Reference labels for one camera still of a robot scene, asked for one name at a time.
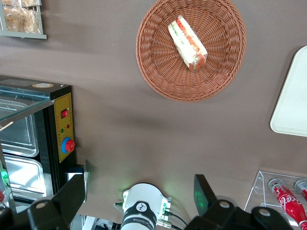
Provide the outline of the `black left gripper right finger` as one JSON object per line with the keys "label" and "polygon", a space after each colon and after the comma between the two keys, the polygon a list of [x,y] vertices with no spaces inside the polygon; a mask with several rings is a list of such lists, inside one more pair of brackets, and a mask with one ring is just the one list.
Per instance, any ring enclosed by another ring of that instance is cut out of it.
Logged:
{"label": "black left gripper right finger", "polygon": [[290,230],[284,217],[272,208],[255,207],[250,213],[218,199],[203,174],[194,176],[194,203],[198,216],[187,230]]}

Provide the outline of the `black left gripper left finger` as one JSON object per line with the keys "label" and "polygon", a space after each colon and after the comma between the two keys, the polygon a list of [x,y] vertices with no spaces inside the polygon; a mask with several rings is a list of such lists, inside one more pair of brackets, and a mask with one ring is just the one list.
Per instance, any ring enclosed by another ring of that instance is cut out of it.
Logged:
{"label": "black left gripper left finger", "polygon": [[20,213],[0,208],[2,230],[68,230],[85,200],[83,174],[75,174],[54,195],[33,202]]}

